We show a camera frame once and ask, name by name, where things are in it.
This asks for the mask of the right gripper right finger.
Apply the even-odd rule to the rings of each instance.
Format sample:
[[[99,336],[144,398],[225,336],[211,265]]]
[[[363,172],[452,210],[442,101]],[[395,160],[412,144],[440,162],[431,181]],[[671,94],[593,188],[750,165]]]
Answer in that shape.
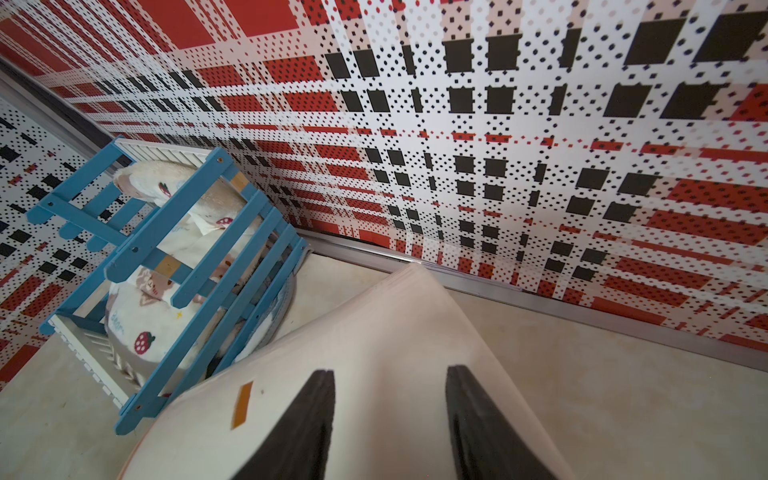
[[[447,368],[445,396],[459,479],[553,479],[465,365]]]

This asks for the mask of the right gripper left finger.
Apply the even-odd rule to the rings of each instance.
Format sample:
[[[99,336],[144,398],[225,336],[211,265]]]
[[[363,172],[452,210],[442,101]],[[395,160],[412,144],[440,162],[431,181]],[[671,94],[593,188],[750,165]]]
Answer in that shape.
[[[336,403],[335,375],[316,370],[236,479],[323,479]]]

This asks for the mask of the round cabinet with coloured drawers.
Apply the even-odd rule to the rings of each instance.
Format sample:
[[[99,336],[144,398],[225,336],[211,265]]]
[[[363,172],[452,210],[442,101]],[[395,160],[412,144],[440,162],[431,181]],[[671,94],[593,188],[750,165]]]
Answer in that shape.
[[[447,290],[413,265],[214,375],[166,408],[124,479],[236,479],[312,372],[335,375],[323,479],[459,479],[445,396],[465,365],[555,475],[573,471]]]

